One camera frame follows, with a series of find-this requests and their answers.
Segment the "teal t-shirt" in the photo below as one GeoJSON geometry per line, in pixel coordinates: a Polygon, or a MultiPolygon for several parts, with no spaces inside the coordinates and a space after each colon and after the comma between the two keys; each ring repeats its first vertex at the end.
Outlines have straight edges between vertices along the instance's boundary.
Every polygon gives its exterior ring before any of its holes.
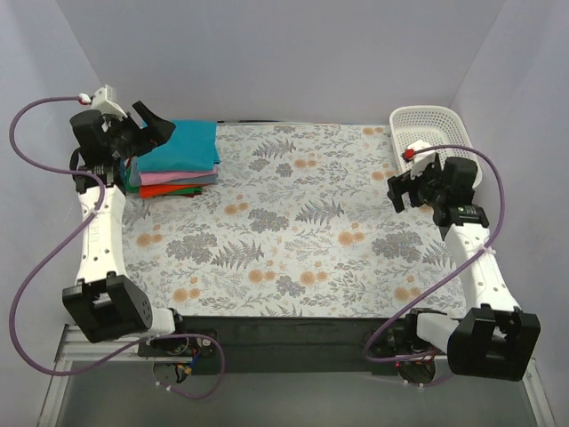
{"type": "Polygon", "coordinates": [[[162,146],[137,158],[141,173],[208,172],[220,163],[214,121],[174,120],[176,128],[162,146]]]}

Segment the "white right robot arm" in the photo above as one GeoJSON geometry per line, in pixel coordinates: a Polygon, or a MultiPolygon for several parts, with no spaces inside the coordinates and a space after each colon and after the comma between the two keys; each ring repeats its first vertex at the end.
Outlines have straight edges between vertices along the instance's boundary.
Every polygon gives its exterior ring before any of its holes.
{"type": "Polygon", "coordinates": [[[467,313],[461,320],[435,310],[412,309],[405,317],[403,345],[412,353],[430,346],[446,354],[457,375],[519,381],[533,355],[541,324],[521,310],[501,275],[489,221],[475,205],[477,163],[464,157],[440,161],[435,152],[409,158],[410,171],[389,179],[389,199],[404,210],[428,205],[447,249],[460,268],[467,313]]]}

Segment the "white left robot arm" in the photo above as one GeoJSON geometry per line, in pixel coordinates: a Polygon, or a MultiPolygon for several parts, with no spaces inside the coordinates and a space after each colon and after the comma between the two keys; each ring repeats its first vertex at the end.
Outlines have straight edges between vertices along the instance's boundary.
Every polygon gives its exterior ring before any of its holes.
{"type": "Polygon", "coordinates": [[[169,355],[182,354],[188,332],[176,326],[170,309],[157,309],[126,273],[123,213],[126,202],[124,161],[148,154],[165,144],[174,123],[153,113],[143,102],[133,109],[143,120],[108,101],[93,101],[90,109],[70,119],[79,147],[70,160],[82,216],[89,223],[82,233],[76,283],[63,290],[62,302],[90,342],[124,336],[158,336],[169,355]]]}

